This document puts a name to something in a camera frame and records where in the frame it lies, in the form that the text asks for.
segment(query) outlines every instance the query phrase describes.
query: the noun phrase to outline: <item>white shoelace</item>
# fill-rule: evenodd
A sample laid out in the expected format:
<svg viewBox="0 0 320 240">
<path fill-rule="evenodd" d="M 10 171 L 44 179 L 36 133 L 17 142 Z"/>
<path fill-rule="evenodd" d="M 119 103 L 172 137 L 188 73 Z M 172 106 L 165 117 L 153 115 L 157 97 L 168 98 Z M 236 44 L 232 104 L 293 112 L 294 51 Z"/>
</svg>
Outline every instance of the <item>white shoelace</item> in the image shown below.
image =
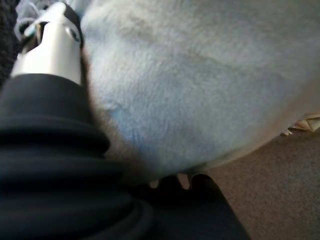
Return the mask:
<svg viewBox="0 0 320 240">
<path fill-rule="evenodd" d="M 29 8 L 34 12 L 34 16 L 32 17 L 18 17 L 16 20 L 16 24 L 14 26 L 14 34 L 18 38 L 19 41 L 23 39 L 23 32 L 21 32 L 21 29 L 24 26 L 28 26 L 31 23 L 33 23 L 38 17 L 40 17 L 43 13 L 46 12 L 46 9 L 39 9 L 33 2 L 28 1 L 25 8 Z"/>
</svg>

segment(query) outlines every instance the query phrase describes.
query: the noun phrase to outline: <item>gray carpet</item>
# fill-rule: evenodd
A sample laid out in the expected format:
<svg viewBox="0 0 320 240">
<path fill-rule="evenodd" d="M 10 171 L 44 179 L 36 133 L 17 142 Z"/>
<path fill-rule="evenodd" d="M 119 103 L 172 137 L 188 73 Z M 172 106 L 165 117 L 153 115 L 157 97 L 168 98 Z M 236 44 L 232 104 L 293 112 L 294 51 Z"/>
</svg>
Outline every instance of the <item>gray carpet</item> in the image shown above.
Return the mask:
<svg viewBox="0 0 320 240">
<path fill-rule="evenodd" d="M 18 40 L 14 35 L 16 5 L 19 0 L 0 0 L 0 89 L 9 77 L 18 54 Z"/>
<path fill-rule="evenodd" d="M 208 174 L 252 239 L 320 239 L 320 132 L 279 136 Z"/>
</svg>

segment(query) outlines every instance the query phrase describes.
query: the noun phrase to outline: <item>white fur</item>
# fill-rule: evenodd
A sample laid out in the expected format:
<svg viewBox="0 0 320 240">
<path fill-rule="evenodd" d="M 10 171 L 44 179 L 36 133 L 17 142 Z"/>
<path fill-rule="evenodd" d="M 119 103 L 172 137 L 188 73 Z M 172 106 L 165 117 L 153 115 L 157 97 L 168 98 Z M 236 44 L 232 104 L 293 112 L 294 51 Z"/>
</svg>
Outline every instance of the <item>white fur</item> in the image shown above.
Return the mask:
<svg viewBox="0 0 320 240">
<path fill-rule="evenodd" d="M 138 179 L 218 166 L 320 103 L 320 1 L 70 0 L 109 159 Z"/>
</svg>

